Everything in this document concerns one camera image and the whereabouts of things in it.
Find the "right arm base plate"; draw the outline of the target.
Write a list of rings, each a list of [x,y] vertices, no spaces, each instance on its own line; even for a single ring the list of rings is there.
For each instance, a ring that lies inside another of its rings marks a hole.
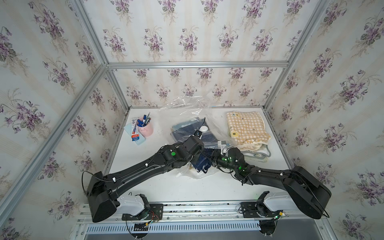
[[[284,215],[282,211],[271,211],[264,203],[241,202],[238,212],[244,218],[271,218],[279,219]]]

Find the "clear plastic vacuum bag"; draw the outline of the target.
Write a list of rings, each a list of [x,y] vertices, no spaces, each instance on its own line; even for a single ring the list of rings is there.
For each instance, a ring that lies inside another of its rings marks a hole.
[[[214,118],[213,108],[208,98],[203,96],[178,97],[159,109],[159,127],[170,143],[182,143],[190,136],[199,137],[204,150],[199,157],[189,160],[177,170],[177,177],[202,179],[219,172],[213,161],[214,151],[234,147],[227,127],[222,127]]]

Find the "navy blue star blanket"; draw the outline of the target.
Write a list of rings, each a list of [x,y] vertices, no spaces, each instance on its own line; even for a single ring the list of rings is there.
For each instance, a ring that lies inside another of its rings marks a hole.
[[[205,119],[192,119],[186,122],[182,122],[172,126],[171,136],[176,142],[184,142],[187,138],[200,127],[207,126],[209,130],[203,133],[200,138],[204,143],[204,151],[201,153],[199,161],[196,164],[192,164],[197,172],[203,172],[206,174],[208,169],[212,166],[210,157],[215,149],[218,147],[218,139],[210,130],[210,127],[205,123]]]

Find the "orange checkered blanket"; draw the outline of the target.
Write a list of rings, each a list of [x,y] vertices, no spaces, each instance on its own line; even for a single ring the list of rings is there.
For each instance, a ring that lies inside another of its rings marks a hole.
[[[272,138],[259,112],[228,112],[229,133],[240,151],[257,152]]]

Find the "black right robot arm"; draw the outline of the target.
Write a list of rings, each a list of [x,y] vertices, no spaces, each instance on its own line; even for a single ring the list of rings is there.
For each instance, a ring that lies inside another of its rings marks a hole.
[[[238,148],[230,148],[226,155],[214,150],[213,166],[230,170],[242,185],[263,185],[286,191],[298,209],[312,219],[329,217],[326,206],[331,191],[306,169],[296,166],[291,170],[263,169],[250,165]]]

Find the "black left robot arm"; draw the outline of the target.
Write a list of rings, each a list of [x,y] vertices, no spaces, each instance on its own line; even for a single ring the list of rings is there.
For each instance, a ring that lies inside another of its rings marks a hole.
[[[198,160],[203,151],[203,141],[197,136],[190,136],[184,142],[161,147],[148,159],[125,170],[108,175],[102,172],[92,174],[85,195],[93,223],[102,222],[115,214],[121,205],[118,198],[134,186]]]

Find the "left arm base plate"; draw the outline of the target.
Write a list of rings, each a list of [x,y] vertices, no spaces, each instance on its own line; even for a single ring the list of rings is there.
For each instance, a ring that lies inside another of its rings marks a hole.
[[[163,218],[164,204],[150,204],[150,208],[144,209],[137,216],[123,214],[122,221],[159,221]]]

